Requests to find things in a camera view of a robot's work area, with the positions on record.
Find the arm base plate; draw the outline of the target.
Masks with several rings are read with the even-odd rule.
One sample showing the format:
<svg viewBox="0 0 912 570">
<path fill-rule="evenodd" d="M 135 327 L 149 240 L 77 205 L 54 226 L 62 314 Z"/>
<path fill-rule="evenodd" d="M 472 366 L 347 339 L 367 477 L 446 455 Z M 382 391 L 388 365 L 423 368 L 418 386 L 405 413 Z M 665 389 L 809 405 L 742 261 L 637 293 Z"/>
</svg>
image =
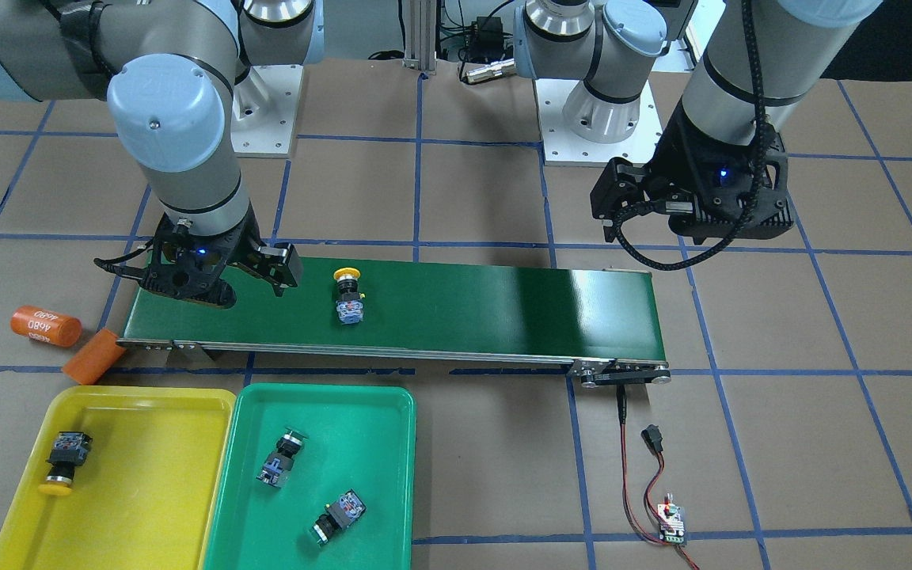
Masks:
<svg viewBox="0 0 912 570">
<path fill-rule="evenodd" d="M 654 155 L 662 128 L 648 83 L 626 104 L 597 100 L 582 81 L 543 78 L 534 88 L 546 165 L 644 165 Z"/>
<path fill-rule="evenodd" d="M 231 140 L 240 158 L 292 154 L 304 66 L 251 67 L 233 91 Z"/>
</svg>

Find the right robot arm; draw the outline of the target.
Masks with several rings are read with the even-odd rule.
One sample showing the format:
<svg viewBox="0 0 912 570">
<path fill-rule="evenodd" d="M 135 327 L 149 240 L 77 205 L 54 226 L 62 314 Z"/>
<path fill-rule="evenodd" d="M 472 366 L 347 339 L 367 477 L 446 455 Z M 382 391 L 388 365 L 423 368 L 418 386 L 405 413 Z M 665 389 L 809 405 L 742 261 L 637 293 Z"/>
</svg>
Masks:
<svg viewBox="0 0 912 570">
<path fill-rule="evenodd" d="M 299 284 L 293 245 L 268 245 L 233 148 L 234 90 L 258 66 L 319 62 L 319 1 L 0 1 L 0 100 L 99 100 L 164 214 L 135 256 L 96 259 L 153 295 L 217 308 L 228 267 Z"/>
</svg>

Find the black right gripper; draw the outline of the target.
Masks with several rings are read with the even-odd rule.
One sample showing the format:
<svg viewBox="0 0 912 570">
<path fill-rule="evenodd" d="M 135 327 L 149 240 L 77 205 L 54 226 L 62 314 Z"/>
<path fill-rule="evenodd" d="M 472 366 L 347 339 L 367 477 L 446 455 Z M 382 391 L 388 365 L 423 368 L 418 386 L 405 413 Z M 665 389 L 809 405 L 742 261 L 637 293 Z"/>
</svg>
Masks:
<svg viewBox="0 0 912 570">
<path fill-rule="evenodd" d="M 260 236 L 256 213 L 250 208 L 231 230 L 210 237 L 193 237 L 163 217 L 139 286 L 153 295 L 230 308 L 238 297 L 221 277 L 228 267 L 267 282 L 276 297 L 298 286 L 303 274 L 295 247 L 289 242 L 267 245 Z"/>
</svg>

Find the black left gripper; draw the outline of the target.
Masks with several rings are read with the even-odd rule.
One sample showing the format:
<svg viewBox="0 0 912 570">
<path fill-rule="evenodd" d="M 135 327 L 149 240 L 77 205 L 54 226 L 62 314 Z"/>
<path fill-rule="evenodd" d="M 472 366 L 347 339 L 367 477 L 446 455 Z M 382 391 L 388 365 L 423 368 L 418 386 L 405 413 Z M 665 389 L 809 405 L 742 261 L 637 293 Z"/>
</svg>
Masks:
<svg viewBox="0 0 912 570">
<path fill-rule="evenodd" d="M 767 127 L 767 133 L 767 170 L 752 220 L 738 239 L 765 241 L 793 227 L 788 155 L 774 126 Z M 669 215 L 674 234 L 694 241 L 725 237 L 750 197 L 755 148 L 754 141 L 742 146 L 709 137 L 678 104 L 648 163 L 636 167 L 624 158 L 612 158 L 592 188 L 592 217 L 603 220 L 605 242 L 618 242 L 621 234 L 615 214 L 645 201 L 654 202 L 643 207 L 645 212 Z"/>
</svg>

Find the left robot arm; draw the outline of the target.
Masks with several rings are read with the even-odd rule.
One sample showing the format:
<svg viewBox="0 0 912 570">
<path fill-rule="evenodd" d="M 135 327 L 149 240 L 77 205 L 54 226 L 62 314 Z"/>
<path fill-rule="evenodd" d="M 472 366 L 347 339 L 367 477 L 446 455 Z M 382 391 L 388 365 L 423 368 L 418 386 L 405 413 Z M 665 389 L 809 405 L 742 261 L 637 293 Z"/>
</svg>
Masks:
<svg viewBox="0 0 912 570">
<path fill-rule="evenodd" d="M 615 241 L 613 217 L 638 206 L 669 217 L 680 237 L 702 243 L 734 230 L 751 198 L 753 80 L 762 81 L 766 172 L 739 239 L 777 238 L 795 225 L 781 128 L 876 1 L 753 1 L 759 65 L 753 67 L 742 5 L 731 1 L 698 59 L 654 154 L 611 158 L 590 194 L 592 217 Z M 569 130 L 595 143 L 629 137 L 640 93 L 668 47 L 668 22 L 644 1 L 526 1 L 516 10 L 516 69 L 531 79 L 571 80 L 562 112 Z"/>
</svg>

